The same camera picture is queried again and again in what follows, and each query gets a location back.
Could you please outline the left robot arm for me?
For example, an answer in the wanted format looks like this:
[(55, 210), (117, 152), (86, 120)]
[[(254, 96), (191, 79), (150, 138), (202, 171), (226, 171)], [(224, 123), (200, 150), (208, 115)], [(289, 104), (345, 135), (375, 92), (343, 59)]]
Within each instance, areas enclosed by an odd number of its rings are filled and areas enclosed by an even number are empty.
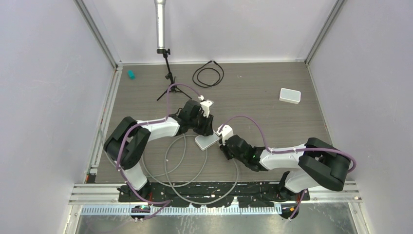
[(177, 113), (165, 118), (138, 121), (125, 117), (103, 145), (104, 152), (115, 163), (125, 180), (132, 186), (131, 196), (138, 202), (149, 197), (148, 179), (142, 171), (140, 160), (148, 142), (185, 134), (188, 130), (208, 137), (214, 134), (211, 100), (188, 100)]

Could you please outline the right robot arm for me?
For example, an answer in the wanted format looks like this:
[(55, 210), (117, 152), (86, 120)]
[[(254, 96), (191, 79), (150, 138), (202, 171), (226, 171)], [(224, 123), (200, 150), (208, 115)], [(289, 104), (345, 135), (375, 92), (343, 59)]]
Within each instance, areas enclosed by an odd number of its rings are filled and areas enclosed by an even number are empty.
[(219, 148), (228, 160), (236, 159), (255, 172), (285, 169), (278, 185), (278, 194), (284, 200), (317, 186), (342, 191), (353, 169), (349, 156), (315, 137), (296, 147), (267, 150), (233, 135), (221, 137)]

